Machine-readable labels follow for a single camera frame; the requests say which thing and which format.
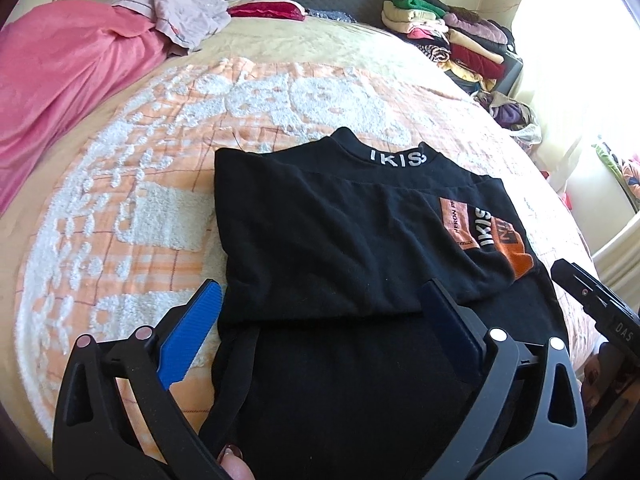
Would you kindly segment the right hand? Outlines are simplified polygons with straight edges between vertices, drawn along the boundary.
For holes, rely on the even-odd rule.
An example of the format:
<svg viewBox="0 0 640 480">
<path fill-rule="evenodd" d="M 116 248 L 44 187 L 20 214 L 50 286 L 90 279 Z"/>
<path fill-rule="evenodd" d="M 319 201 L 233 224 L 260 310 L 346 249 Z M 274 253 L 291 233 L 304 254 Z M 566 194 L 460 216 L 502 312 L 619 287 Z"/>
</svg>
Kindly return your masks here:
<svg viewBox="0 0 640 480">
<path fill-rule="evenodd" d="M 609 342 L 600 345 L 597 353 L 585 362 L 582 378 L 582 405 L 588 431 L 596 428 L 616 400 L 617 378 L 625 355 Z"/>
</svg>

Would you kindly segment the left hand red nails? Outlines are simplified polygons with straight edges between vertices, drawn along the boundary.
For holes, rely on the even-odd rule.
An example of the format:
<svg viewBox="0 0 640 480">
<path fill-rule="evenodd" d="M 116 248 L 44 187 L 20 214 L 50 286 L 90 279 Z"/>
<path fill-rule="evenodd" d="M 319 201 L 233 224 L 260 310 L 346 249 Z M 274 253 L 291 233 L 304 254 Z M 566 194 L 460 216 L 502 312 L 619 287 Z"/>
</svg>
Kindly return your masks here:
<svg viewBox="0 0 640 480">
<path fill-rule="evenodd" d="M 232 444 L 226 445 L 220 452 L 218 464 L 233 480 L 255 480 L 250 467 L 242 459 L 240 450 Z"/>
</svg>

